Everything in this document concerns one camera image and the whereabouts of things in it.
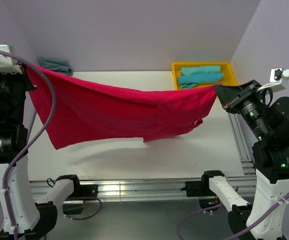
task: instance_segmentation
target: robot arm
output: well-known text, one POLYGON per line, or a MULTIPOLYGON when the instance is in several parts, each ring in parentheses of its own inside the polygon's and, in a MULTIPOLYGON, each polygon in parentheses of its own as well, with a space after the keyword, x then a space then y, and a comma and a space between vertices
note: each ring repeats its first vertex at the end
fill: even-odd
POLYGON ((273 92, 286 88, 289 69, 275 68, 271 78, 272 84, 265 86, 252 80, 240 86, 214 87, 223 109, 240 114, 258 140, 252 147, 257 184, 253 206, 231 188, 223 173, 202 178, 207 178, 206 188, 214 192, 228 210, 229 225, 235 234, 279 204, 260 224, 240 236, 241 240, 285 239, 282 221, 289 203, 284 199, 289 192, 289 97, 281 97, 269 106, 265 95, 267 88, 273 92))
MULTIPOLYGON (((13 49, 0 45, 0 50, 10 53, 13 49)), ((23 125, 24 104, 26 92, 34 90, 36 86, 29 80, 26 67, 0 54, 0 202, 4 216, 1 240, 18 239, 14 231, 18 237, 25 236, 26 240, 41 239, 54 228, 66 198, 80 192, 78 177, 65 175, 57 179, 45 196, 34 202, 28 178, 28 151, 12 166, 7 179, 8 187, 3 188, 6 169, 27 145, 28 130, 23 125), (11 216, 8 212, 10 208, 13 211, 11 216)))

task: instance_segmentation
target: white table surface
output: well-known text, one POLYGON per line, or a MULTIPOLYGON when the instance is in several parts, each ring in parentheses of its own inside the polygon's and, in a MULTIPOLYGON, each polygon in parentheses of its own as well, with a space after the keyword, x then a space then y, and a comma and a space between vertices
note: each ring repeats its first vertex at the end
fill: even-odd
MULTIPOLYGON (((171 71, 75 72, 73 76, 143 91, 174 89, 171 71)), ((55 179, 66 174, 89 180, 194 178, 206 170, 243 176, 229 117, 218 99, 203 121, 193 131, 174 138, 146 143, 142 138, 103 139, 59 150, 44 132, 29 149, 29 179, 55 179)), ((36 115, 30 139, 41 127, 36 115)))

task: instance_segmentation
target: yellow tray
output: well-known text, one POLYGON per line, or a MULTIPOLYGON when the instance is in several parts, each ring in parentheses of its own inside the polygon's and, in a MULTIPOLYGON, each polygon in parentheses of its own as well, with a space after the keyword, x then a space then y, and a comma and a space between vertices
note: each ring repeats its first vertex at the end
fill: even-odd
MULTIPOLYGON (((231 66, 228 62, 174 62, 172 64, 172 73, 173 73, 173 81, 174 81, 174 89, 182 90, 178 84, 178 77, 181 76, 180 69, 182 67, 200 67, 200 66, 208 66, 208 65, 216 65, 220 66, 220 73, 223 73, 223 78, 220 80, 220 83, 228 86, 237 86, 237 82, 231 69, 231 66)), ((212 84, 198 84, 193 88, 203 88, 207 86, 214 85, 212 84)))

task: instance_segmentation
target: folded cloth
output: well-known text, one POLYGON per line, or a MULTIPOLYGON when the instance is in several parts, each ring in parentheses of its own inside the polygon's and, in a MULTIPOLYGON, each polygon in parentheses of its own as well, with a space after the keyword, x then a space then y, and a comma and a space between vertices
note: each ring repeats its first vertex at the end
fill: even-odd
POLYGON ((195 74, 217 74, 220 73, 220 66, 194 66, 194 67, 182 67, 180 73, 182 76, 190 76, 195 74))
POLYGON ((64 74, 67 76, 72 76, 74 74, 69 66, 69 62, 65 59, 42 57, 40 59, 40 65, 44 69, 49 69, 51 71, 64 74))
POLYGON ((217 84, 223 78, 223 73, 200 73, 178 77, 178 84, 182 89, 192 88, 198 84, 217 84))
MULTIPOLYGON (((38 67, 56 92, 46 131, 55 147, 111 138, 150 141, 185 134, 199 126, 216 99, 213 86, 186 91, 140 91, 84 81, 38 67)), ((48 85, 30 68, 33 105, 44 124, 52 106, 48 85)))

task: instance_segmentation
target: white bracket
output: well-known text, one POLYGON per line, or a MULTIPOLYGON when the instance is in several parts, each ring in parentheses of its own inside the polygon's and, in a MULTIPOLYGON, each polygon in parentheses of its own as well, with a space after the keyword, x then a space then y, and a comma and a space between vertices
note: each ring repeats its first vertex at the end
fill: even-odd
MULTIPOLYGON (((9 45, 0 45, 0 50, 8 53, 14 52, 14 48, 9 45)), ((11 57, 0 54, 0 73, 2 74, 22 74, 17 61, 11 57)))
POLYGON ((75 190, 74 182, 70 179, 62 179, 55 182, 55 185, 41 198, 39 198, 37 204, 47 204, 53 202, 56 206, 58 214, 63 214, 64 201, 75 190))
POLYGON ((288 80, 289 80, 289 69, 284 69, 282 67, 273 68, 271 69, 270 72, 270 83, 267 83, 262 87, 259 87, 257 91, 271 88, 272 91, 275 93, 281 90, 285 90, 287 88, 288 80), (281 77, 278 77, 276 75, 276 71, 282 72, 281 77))
POLYGON ((216 194, 228 212, 232 211, 233 205, 238 207, 247 206, 249 202, 244 200, 227 182, 224 176, 209 178, 209 188, 216 194))

